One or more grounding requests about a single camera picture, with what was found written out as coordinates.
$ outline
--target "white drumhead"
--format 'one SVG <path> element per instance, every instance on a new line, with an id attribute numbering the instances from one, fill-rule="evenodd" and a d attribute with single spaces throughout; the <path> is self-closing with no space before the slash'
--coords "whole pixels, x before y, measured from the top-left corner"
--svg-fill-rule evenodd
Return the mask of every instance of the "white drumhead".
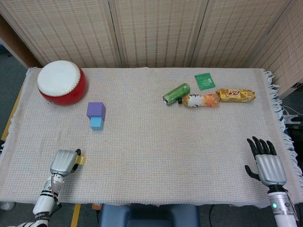
<path id="1" fill-rule="evenodd" d="M 48 96 L 70 93 L 80 80 L 80 70 L 70 61 L 54 61 L 43 67 L 37 79 L 39 90 Z"/>

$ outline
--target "green can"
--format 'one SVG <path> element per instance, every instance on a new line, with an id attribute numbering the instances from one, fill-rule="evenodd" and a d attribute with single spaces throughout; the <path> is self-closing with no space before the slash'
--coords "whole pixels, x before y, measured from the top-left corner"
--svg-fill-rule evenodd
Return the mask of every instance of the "green can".
<path id="1" fill-rule="evenodd" d="M 182 98 L 183 96 L 189 94 L 189 92 L 189 85 L 187 83 L 184 83 L 163 96 L 163 101 L 166 105 L 171 105 L 176 102 L 178 98 Z"/>

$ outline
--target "toy block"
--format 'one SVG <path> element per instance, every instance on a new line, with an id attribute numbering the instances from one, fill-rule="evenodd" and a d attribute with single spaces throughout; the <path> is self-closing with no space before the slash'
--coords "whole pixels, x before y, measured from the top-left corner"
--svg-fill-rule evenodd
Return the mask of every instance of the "toy block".
<path id="1" fill-rule="evenodd" d="M 102 204 L 92 204 L 91 207 L 93 210 L 101 210 Z"/>
<path id="2" fill-rule="evenodd" d="M 90 127 L 94 131 L 100 131 L 103 129 L 104 121 L 102 117 L 91 117 L 90 118 Z"/>
<path id="3" fill-rule="evenodd" d="M 102 117 L 105 121 L 105 112 L 106 108 L 102 102 L 89 102 L 86 115 L 90 119 L 92 117 Z"/>

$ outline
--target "tablecloth fringe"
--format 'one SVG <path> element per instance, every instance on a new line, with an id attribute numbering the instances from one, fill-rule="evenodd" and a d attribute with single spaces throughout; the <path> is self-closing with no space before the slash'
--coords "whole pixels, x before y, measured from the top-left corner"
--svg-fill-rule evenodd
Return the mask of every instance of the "tablecloth fringe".
<path id="1" fill-rule="evenodd" d="M 19 100 L 19 104 L 18 105 L 21 105 L 21 104 L 23 104 L 23 96 L 25 95 L 24 94 L 24 91 L 30 91 L 30 89 L 26 89 L 25 88 L 25 86 L 26 86 L 26 80 L 27 80 L 27 76 L 30 74 L 30 72 L 33 70 L 33 69 L 36 69 L 37 67 L 31 67 L 31 68 L 29 68 L 28 70 L 27 70 L 27 73 L 26 73 L 26 76 L 25 76 L 25 79 L 24 79 L 24 82 L 23 82 L 23 85 L 22 85 L 22 94 L 21 94 L 21 97 L 20 97 L 20 100 Z M 16 127 L 18 127 L 18 125 L 16 125 L 16 122 L 15 122 L 15 119 L 14 119 L 14 116 L 15 115 L 19 115 L 20 113 L 20 108 L 17 108 L 16 109 L 16 111 L 15 111 L 15 113 L 14 113 L 14 115 L 13 115 L 13 117 L 11 118 L 11 124 L 10 124 L 10 126 L 9 126 L 9 133 L 8 133 L 8 136 L 7 136 L 7 138 L 6 138 L 6 140 L 7 139 L 9 139 L 9 140 L 11 140 L 11 139 L 15 139 L 16 138 L 16 135 L 15 134 L 12 134 L 12 133 L 10 133 L 10 131 L 14 131 L 14 129 L 16 128 Z M 2 166 L 1 164 L 2 164 L 2 161 L 3 161 L 3 159 L 4 159 L 4 156 L 5 156 L 5 154 L 6 154 L 6 150 L 7 150 L 7 148 L 6 148 L 6 143 L 4 143 L 3 144 L 3 152 L 2 152 L 2 155 L 0 156 L 0 166 Z"/>
<path id="2" fill-rule="evenodd" d="M 271 98 L 271 103 L 272 107 L 275 112 L 275 117 L 278 122 L 278 125 L 280 127 L 280 130 L 283 133 L 283 144 L 285 149 L 288 151 L 288 155 L 290 160 L 292 161 L 292 166 L 297 173 L 297 178 L 298 182 L 300 183 L 300 193 L 303 195 L 303 176 L 302 176 L 302 170 L 298 166 L 297 162 L 297 153 L 294 150 L 294 145 L 292 138 L 285 133 L 286 131 L 286 125 L 285 125 L 285 119 L 282 117 L 283 116 L 283 108 L 281 106 L 282 100 L 279 99 L 278 97 L 278 88 L 280 87 L 279 85 L 272 84 L 272 78 L 274 77 L 273 73 L 270 71 L 264 71 L 264 75 L 267 79 L 267 87 L 269 89 L 269 95 Z"/>

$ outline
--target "yellow floor stripe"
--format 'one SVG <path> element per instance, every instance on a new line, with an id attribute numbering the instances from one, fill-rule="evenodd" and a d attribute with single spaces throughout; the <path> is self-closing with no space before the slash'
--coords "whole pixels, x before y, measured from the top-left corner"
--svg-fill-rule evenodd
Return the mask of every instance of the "yellow floor stripe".
<path id="1" fill-rule="evenodd" d="M 4 129 L 4 132 L 2 134 L 2 137 L 1 137 L 1 140 L 6 140 L 6 137 L 8 136 L 9 134 L 9 126 L 10 126 L 10 120 L 12 119 L 16 109 L 17 109 L 17 106 L 19 104 L 19 100 L 20 100 L 20 96 L 21 96 L 21 92 L 22 92 L 22 89 L 20 89 L 19 91 L 19 95 L 15 101 L 15 104 L 14 104 L 14 107 L 13 107 L 13 110 L 10 112 L 10 116 L 9 116 L 9 120 L 8 122 L 6 123 L 6 126 L 5 126 L 5 129 Z"/>
<path id="2" fill-rule="evenodd" d="M 80 214 L 80 204 L 75 204 L 74 207 L 74 214 L 72 215 L 72 220 L 71 220 L 71 227 L 77 227 L 78 225 L 78 218 Z"/>

